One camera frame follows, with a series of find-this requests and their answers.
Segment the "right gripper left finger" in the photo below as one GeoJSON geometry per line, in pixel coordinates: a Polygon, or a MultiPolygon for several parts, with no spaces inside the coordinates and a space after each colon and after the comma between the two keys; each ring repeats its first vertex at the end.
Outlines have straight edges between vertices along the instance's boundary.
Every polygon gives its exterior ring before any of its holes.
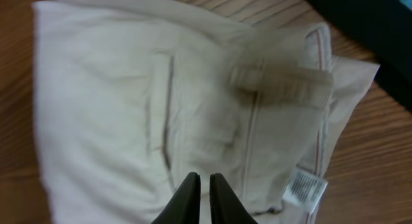
{"type": "Polygon", "coordinates": [[[151,224],[199,224],[200,189],[200,176],[189,173],[151,224]]]}

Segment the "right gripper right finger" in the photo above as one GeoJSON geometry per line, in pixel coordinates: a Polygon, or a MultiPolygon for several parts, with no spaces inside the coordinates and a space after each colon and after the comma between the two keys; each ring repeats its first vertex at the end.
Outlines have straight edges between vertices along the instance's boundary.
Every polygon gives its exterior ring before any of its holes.
{"type": "Polygon", "coordinates": [[[211,175],[209,194],[212,224],[258,224],[222,174],[211,175]]]}

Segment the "beige shorts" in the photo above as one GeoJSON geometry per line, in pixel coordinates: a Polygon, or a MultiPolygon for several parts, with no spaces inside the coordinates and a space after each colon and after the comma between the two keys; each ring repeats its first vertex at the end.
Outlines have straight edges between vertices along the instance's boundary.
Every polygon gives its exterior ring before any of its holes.
{"type": "Polygon", "coordinates": [[[325,23],[255,28],[173,0],[48,0],[34,124],[54,223],[150,223],[220,173],[258,223],[313,223],[335,145],[379,69],[325,23]]]}

